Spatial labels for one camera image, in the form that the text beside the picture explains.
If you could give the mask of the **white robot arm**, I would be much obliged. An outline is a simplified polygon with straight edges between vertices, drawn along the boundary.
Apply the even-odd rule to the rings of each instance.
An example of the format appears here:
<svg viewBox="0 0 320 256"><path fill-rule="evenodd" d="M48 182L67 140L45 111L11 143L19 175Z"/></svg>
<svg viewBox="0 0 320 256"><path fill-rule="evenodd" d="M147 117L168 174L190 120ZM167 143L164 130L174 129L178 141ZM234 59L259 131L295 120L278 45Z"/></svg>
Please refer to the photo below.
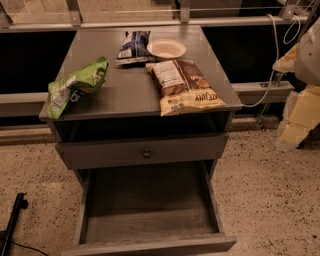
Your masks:
<svg viewBox="0 0 320 256"><path fill-rule="evenodd" d="M289 94L278 128L276 147L281 151L292 150L320 124L320 18L273 64L273 69L294 73L306 83L300 93Z"/></svg>

